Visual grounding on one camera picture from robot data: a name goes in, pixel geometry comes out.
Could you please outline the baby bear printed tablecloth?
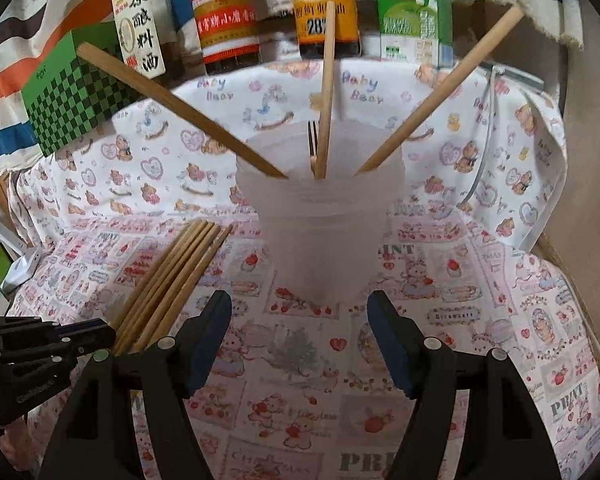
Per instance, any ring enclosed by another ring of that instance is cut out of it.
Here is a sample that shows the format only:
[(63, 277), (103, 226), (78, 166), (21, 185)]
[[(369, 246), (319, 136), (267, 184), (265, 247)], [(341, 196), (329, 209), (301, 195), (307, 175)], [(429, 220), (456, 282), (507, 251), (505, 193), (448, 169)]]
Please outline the baby bear printed tablecloth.
[(218, 288), (232, 297), (208, 385), (186, 404), (216, 478), (384, 476), (412, 406), (366, 320), (374, 289), (455, 350), (506, 351), (560, 474), (580, 477), (600, 452), (600, 372), (564, 274), (528, 251), (566, 180), (555, 102), (474, 73), (403, 155), (407, 191), (387, 211), (372, 277), (348, 304), (314, 304), (277, 272), (233, 154), (137, 103), (12, 178), (17, 229), (46, 252), (12, 310), (114, 318), (188, 219), (229, 223), (183, 311), (197, 314)]

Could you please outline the green checkered box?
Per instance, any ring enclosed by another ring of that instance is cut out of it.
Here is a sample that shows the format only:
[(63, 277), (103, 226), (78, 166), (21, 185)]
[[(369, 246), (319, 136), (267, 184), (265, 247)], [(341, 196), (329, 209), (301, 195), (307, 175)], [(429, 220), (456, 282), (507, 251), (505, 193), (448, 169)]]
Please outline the green checkered box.
[(114, 23), (73, 29), (63, 36), (21, 91), (38, 147), (48, 156), (91, 132), (140, 94), (76, 53), (88, 42), (115, 58), (121, 49)]

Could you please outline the translucent white plastic cup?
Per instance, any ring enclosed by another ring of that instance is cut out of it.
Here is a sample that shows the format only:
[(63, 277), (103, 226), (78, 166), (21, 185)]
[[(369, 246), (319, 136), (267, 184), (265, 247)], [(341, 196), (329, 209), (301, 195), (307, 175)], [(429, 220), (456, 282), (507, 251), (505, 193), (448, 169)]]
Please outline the translucent white plastic cup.
[(387, 136), (356, 120), (336, 120), (323, 180), (310, 169), (304, 122), (248, 139), (284, 173), (270, 178), (239, 159), (236, 183), (259, 217), (279, 283), (294, 296), (316, 304), (348, 302), (370, 282), (388, 209), (406, 192), (399, 152), (376, 170), (358, 170)]

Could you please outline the clear cooking wine bottle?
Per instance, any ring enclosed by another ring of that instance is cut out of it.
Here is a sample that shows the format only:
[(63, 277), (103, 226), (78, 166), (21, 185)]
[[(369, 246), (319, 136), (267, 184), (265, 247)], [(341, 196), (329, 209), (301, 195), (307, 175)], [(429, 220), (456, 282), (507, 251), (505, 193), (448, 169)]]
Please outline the clear cooking wine bottle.
[(170, 84), (184, 73), (171, 0), (111, 0), (122, 60), (145, 77)]

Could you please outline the red label sauce bottle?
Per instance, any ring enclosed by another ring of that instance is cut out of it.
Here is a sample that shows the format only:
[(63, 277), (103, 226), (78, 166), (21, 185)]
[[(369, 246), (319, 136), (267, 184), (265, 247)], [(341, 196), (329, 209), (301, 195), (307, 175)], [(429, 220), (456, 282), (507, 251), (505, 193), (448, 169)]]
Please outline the red label sauce bottle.
[(202, 62), (209, 76), (260, 62), (253, 0), (192, 0)]

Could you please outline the green milk carton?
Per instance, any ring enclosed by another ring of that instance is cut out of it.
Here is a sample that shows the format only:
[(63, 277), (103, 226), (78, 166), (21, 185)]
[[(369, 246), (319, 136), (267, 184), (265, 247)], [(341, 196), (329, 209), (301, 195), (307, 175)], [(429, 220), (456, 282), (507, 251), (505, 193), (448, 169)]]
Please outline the green milk carton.
[(380, 56), (385, 60), (453, 65), (452, 0), (376, 0)]

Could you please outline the yellow label oyster sauce bottle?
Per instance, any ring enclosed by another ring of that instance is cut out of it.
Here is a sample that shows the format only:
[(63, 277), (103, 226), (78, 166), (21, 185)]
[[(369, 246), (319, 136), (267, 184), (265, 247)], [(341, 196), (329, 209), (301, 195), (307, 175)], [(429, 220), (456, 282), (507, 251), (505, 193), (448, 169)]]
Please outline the yellow label oyster sauce bottle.
[(292, 0), (302, 58), (321, 58), (326, 36), (327, 3), (336, 10), (335, 56), (352, 58), (361, 52), (356, 0)]

